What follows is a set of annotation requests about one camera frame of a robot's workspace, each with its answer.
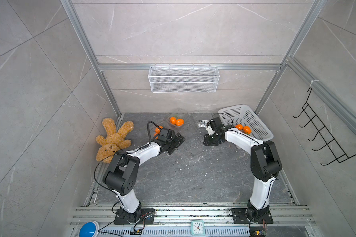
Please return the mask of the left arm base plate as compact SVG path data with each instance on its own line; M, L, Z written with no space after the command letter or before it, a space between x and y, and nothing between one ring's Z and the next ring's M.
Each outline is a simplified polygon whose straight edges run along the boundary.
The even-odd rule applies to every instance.
M136 210L135 213L131 214L124 211L122 208L117 209L114 224L115 225L125 225L125 224L138 224L145 223L146 225L152 225L154 223L155 209L153 208L142 208Z

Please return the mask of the clear plastic container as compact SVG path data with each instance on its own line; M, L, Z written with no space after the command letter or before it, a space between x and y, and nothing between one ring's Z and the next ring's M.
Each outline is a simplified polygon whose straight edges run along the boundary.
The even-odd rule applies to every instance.
M172 128L183 128L186 124L189 124L189 120L191 117L191 112L188 110L178 108L169 112L167 115L167 124Z
M208 123L209 120L213 118L214 115L215 115L214 112L206 111L206 110L192 113L192 118L194 120L194 127L198 129L205 129L206 124Z
M204 136L198 135L187 139L180 147L179 152L188 158L198 157L205 153L207 146L203 144Z

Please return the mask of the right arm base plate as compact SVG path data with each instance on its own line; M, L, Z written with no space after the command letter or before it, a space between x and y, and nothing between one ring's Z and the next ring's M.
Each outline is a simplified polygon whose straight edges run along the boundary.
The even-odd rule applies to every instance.
M253 213L248 208L232 208L229 211L234 224L273 224L270 211L263 211L260 214Z

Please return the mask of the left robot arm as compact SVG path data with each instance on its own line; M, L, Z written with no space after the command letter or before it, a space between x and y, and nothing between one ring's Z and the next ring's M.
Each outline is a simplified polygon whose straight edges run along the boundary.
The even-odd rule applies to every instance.
M161 128L160 133L149 139L135 150L116 152L102 178L107 188L116 194L124 214L134 222L141 215L141 203L134 192L140 165L163 153L171 155L185 141L180 133L167 128Z

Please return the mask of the orange eight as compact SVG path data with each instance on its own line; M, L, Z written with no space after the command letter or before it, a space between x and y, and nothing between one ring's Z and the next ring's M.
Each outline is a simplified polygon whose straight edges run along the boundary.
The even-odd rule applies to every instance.
M252 130L251 130L250 127L244 126L244 127L243 127L243 132L246 133L246 134L251 134Z

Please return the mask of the clear plastic container back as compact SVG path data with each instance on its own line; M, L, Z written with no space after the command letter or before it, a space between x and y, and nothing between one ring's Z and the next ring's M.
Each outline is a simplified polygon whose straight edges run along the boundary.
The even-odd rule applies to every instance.
M183 128L186 124L189 124L189 120L191 117L191 112L188 110L178 108L169 112L167 115L167 124L172 128Z

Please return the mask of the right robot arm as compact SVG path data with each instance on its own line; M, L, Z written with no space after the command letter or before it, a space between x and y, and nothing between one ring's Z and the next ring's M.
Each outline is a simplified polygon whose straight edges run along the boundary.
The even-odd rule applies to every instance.
M227 141L250 155L254 186L247 203L246 216L252 223L263 221L270 214L270 195L273 184L282 170L274 142L255 139L232 125L224 125L220 118L209 120L206 130L208 133L204 135L204 145L217 146Z

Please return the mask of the clear plastic container front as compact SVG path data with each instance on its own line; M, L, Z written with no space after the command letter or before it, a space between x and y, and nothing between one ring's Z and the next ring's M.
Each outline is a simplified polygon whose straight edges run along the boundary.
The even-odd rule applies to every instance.
M194 120L194 127L198 129L205 129L206 124L208 123L209 120L213 118L214 115L215 115L214 112L206 111L206 110L192 113L192 118Z

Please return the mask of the orange seven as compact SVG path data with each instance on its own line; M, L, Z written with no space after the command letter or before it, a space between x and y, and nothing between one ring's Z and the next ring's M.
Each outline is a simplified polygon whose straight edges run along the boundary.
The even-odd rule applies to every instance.
M243 125L242 124L238 124L235 126L238 130L243 130Z

